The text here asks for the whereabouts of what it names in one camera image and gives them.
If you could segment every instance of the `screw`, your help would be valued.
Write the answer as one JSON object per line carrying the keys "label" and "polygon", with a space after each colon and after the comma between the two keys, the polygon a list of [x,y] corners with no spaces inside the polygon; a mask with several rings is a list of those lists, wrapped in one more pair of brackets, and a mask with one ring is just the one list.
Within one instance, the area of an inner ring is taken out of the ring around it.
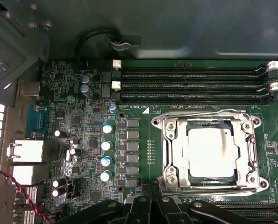
{"label": "screw", "polygon": [[114,203],[114,202],[111,202],[110,204],[108,204],[107,205],[109,208],[113,208],[113,207],[115,207],[116,206],[116,203]]}
{"label": "screw", "polygon": [[201,208],[201,207],[202,207],[202,204],[201,204],[200,202],[195,202],[195,203],[194,203],[194,206],[195,206],[196,208]]}
{"label": "screw", "polygon": [[47,31],[50,31],[51,30],[51,25],[49,23],[45,23],[45,24],[41,25],[41,28],[45,29]]}
{"label": "screw", "polygon": [[145,202],[145,201],[147,201],[147,199],[145,197],[140,197],[139,201],[140,202]]}
{"label": "screw", "polygon": [[175,124],[173,122],[168,122],[166,126],[168,131],[174,131],[175,130]]}
{"label": "screw", "polygon": [[259,121],[259,119],[255,118],[255,119],[253,120],[253,123],[256,124],[256,125],[259,125],[260,121]]}
{"label": "screw", "polygon": [[163,198],[162,198],[162,201],[163,201],[163,202],[169,202],[169,201],[170,201],[170,198],[168,198],[168,197],[163,197]]}

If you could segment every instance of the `surface-mount component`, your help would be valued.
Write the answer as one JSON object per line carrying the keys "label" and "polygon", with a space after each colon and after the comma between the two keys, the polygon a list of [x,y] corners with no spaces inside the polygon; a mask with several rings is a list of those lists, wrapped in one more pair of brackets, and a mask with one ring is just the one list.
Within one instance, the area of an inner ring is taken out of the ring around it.
{"label": "surface-mount component", "polygon": [[136,163],[136,162],[139,162],[139,154],[127,153],[127,154],[126,154],[126,162],[128,162],[128,163]]}
{"label": "surface-mount component", "polygon": [[234,109],[168,112],[151,123],[163,135],[163,194],[248,196],[268,188],[258,169],[259,117]]}
{"label": "surface-mount component", "polygon": [[138,175],[139,174],[139,167],[138,166],[126,166],[126,174],[127,175]]}
{"label": "surface-mount component", "polygon": [[139,119],[128,119],[127,126],[128,127],[139,127]]}
{"label": "surface-mount component", "polygon": [[138,178],[128,178],[126,179],[126,187],[127,188],[136,188],[139,186]]}
{"label": "surface-mount component", "polygon": [[139,142],[127,142],[126,149],[127,149],[127,151],[138,151],[139,150]]}
{"label": "surface-mount component", "polygon": [[138,139],[139,131],[127,131],[127,138],[128,139]]}

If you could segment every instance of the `capacitor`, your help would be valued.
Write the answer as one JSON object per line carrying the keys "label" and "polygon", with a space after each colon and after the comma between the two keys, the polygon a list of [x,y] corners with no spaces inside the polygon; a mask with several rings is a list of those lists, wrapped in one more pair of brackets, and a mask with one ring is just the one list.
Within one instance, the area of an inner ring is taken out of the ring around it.
{"label": "capacitor", "polygon": [[102,144],[101,144],[101,149],[103,151],[107,151],[107,150],[110,150],[112,148],[113,144],[110,142],[110,141],[104,141]]}
{"label": "capacitor", "polygon": [[58,137],[58,138],[65,139],[65,138],[67,138],[68,134],[65,131],[56,130],[55,131],[55,136]]}
{"label": "capacitor", "polygon": [[66,97],[66,101],[67,103],[72,104],[75,101],[75,97],[73,95],[69,95]]}
{"label": "capacitor", "polygon": [[80,88],[81,92],[83,95],[87,96],[90,94],[90,89],[89,89],[89,86],[88,85],[81,85],[81,88]]}
{"label": "capacitor", "polygon": [[117,107],[115,104],[110,104],[109,105],[109,111],[110,113],[115,113],[117,111]]}
{"label": "capacitor", "polygon": [[105,134],[110,134],[113,131],[113,127],[111,125],[104,125],[102,131]]}
{"label": "capacitor", "polygon": [[67,183],[67,180],[65,178],[60,178],[60,179],[53,181],[53,187],[54,188],[61,187],[61,186],[65,185],[66,183]]}
{"label": "capacitor", "polygon": [[82,154],[82,150],[80,150],[79,148],[71,148],[70,149],[70,154],[71,155],[81,155]]}
{"label": "capacitor", "polygon": [[83,76],[81,77],[81,83],[82,83],[82,84],[87,84],[87,85],[89,85],[89,82],[90,82],[89,76],[83,75]]}
{"label": "capacitor", "polygon": [[112,158],[109,156],[103,157],[101,159],[101,164],[103,167],[108,167],[112,164]]}
{"label": "capacitor", "polygon": [[112,177],[112,173],[109,170],[103,171],[100,175],[100,179],[103,182],[107,182],[108,180],[110,180]]}
{"label": "capacitor", "polygon": [[54,189],[53,192],[51,193],[53,197],[58,197],[66,193],[66,188],[65,187],[60,187],[57,189]]}

